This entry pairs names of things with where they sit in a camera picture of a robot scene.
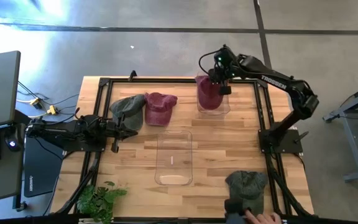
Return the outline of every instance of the green plant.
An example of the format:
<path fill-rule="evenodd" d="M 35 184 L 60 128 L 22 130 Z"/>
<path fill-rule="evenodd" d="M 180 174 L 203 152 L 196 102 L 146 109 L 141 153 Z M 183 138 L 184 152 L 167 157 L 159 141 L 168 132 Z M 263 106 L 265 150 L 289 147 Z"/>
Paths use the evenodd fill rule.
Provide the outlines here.
<path fill-rule="evenodd" d="M 94 189 L 92 185 L 85 187 L 77 201 L 77 208 L 82 214 L 90 215 L 95 222 L 110 223 L 112 206 L 117 197 L 127 194 L 127 190 L 114 189 L 115 183 L 106 181 L 108 187 Z"/>

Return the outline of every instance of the wooden table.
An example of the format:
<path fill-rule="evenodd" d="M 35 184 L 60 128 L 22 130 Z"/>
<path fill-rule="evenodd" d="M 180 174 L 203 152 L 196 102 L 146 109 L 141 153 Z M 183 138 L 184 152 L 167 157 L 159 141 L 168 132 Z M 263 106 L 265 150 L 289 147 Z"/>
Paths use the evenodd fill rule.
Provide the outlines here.
<path fill-rule="evenodd" d="M 77 103 L 81 108 L 79 115 L 93 114 L 99 78 L 84 77 Z M 115 83 L 111 103 L 155 91 L 178 97 L 166 129 L 192 133 L 193 181 L 186 186 L 164 186 L 154 180 L 157 133 L 165 128 L 144 124 L 137 136 L 120 142 L 117 154 L 109 150 L 112 143 L 109 139 L 107 150 L 102 154 L 97 185 L 110 180 L 128 190 L 128 194 L 114 204 L 113 216 L 223 217 L 224 200 L 229 195 L 224 179 L 236 170 L 267 172 L 257 138 L 260 127 L 253 86 L 232 85 L 232 94 L 229 95 L 231 111 L 224 119 L 200 118 L 195 83 Z M 272 86 L 269 93 L 275 120 L 280 121 L 290 112 L 288 97 Z M 99 115 L 102 115 L 105 97 L 106 91 L 102 95 Z M 288 187 L 302 206 L 313 213 L 299 158 L 292 154 L 283 154 L 282 157 Z M 75 152 L 63 161 L 51 212 L 61 208 L 78 186 L 83 158 L 83 152 Z M 280 208 L 284 210 L 281 191 L 277 193 Z M 269 185 L 265 187 L 264 206 L 265 212 L 272 212 Z"/>

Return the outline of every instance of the human hand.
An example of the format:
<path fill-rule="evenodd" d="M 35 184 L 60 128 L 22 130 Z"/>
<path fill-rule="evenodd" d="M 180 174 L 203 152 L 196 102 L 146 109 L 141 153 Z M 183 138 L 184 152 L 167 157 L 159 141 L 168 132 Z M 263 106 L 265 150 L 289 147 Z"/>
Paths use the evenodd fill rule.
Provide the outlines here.
<path fill-rule="evenodd" d="M 272 215 L 259 214 L 255 217 L 249 210 L 246 210 L 246 217 L 252 224 L 282 224 L 281 218 L 274 212 Z"/>

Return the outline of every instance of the red cap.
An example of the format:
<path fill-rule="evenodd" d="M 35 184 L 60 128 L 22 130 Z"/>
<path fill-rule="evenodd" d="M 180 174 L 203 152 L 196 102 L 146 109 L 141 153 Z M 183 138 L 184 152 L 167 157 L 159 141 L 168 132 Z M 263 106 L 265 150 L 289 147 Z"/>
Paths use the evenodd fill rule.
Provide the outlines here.
<path fill-rule="evenodd" d="M 219 95 L 220 85 L 213 85 L 209 80 L 209 76 L 197 76 L 197 97 L 198 103 L 207 110 L 215 110 L 218 108 L 223 100 L 223 96 Z"/>
<path fill-rule="evenodd" d="M 149 125 L 166 126 L 171 120 L 172 108 L 178 97 L 161 93 L 146 93 L 145 121 Z"/>

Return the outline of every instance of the gray floor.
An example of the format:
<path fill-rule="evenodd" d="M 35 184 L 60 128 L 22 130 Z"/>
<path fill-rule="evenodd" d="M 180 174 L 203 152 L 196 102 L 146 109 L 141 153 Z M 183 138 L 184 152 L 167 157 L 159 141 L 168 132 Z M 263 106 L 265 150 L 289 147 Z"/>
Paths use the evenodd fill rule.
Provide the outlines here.
<path fill-rule="evenodd" d="M 266 29 L 358 30 L 358 1 L 259 0 Z M 0 0 L 0 23 L 78 27 L 258 28 L 252 0 Z M 79 92 L 85 75 L 187 75 L 198 57 L 229 45 L 235 53 L 263 59 L 259 34 L 201 32 L 24 31 L 0 26 L 0 52 L 22 52 L 20 81 L 58 101 Z M 341 122 L 321 117 L 358 90 L 358 35 L 267 35 L 272 67 L 305 79 L 319 95 L 312 118 L 297 124 L 315 213 L 358 221 L 358 181 L 342 176 L 356 170 Z M 211 66 L 211 60 L 205 61 Z M 76 98 L 59 105 L 75 105 Z M 17 108 L 27 115 L 39 111 Z M 64 115 L 50 117 L 60 120 Z M 0 218 L 40 215 L 49 195 L 25 199 L 16 213 L 0 200 Z"/>

